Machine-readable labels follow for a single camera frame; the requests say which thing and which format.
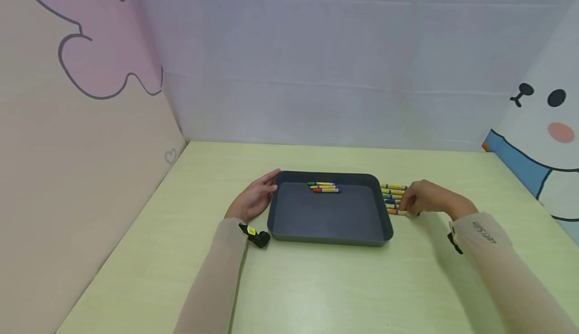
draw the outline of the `left hand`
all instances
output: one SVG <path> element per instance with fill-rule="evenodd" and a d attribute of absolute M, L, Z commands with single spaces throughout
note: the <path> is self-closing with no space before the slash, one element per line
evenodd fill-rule
<path fill-rule="evenodd" d="M 271 194 L 277 190 L 277 185 L 274 185 L 273 181 L 280 171 L 280 169 L 275 169 L 251 182 L 233 200 L 225 213 L 225 218 L 235 217 L 247 224 L 253 217 L 262 213 L 271 200 Z"/>

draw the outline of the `forearm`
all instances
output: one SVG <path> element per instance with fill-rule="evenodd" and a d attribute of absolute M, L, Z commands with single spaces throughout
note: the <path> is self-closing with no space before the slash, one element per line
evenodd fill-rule
<path fill-rule="evenodd" d="M 566 312 L 485 212 L 451 223 L 454 242 L 479 272 L 508 333 L 578 333 Z"/>
<path fill-rule="evenodd" d="M 221 221 L 181 309 L 174 334 L 227 334 L 247 247 L 239 219 Z"/>

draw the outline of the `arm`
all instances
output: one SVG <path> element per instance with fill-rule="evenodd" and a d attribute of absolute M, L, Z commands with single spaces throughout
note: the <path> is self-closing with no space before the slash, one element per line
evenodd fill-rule
<path fill-rule="evenodd" d="M 507 333 L 579 332 L 491 215 L 466 215 L 450 227 L 454 242 L 480 274 Z"/>
<path fill-rule="evenodd" d="M 273 182 L 278 173 L 279 169 L 273 170 L 253 181 L 229 206 L 189 290 L 174 334 L 229 332 L 239 269 L 247 247 L 247 236 L 239 224 L 247 223 L 266 209 L 271 193 L 277 190 Z"/>
<path fill-rule="evenodd" d="M 241 259 L 247 236 L 228 218 L 217 226 L 205 261 L 199 269 L 179 315 L 174 334 L 227 334 Z"/>
<path fill-rule="evenodd" d="M 454 242 L 479 272 L 508 333 L 579 333 L 544 285 L 513 249 L 495 219 L 468 198 L 426 180 L 403 194 L 402 209 L 446 212 Z"/>

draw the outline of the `pink cheek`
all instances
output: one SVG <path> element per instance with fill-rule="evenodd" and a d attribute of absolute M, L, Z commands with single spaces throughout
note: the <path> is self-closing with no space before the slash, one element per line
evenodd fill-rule
<path fill-rule="evenodd" d="M 546 128 L 554 140 L 561 143 L 571 143 L 575 139 L 575 132 L 566 124 L 553 122 Z"/>

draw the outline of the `cartoon character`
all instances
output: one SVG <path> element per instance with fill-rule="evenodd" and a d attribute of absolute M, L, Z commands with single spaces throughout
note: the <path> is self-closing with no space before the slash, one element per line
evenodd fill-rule
<path fill-rule="evenodd" d="M 73 84 L 88 97 L 121 93 L 130 75 L 146 92 L 161 92 L 163 71 L 138 0 L 36 0 L 57 17 L 76 25 L 64 37 L 58 59 Z"/>
<path fill-rule="evenodd" d="M 522 83 L 485 144 L 579 243 L 579 92 L 558 78 L 556 89 L 548 72 Z"/>

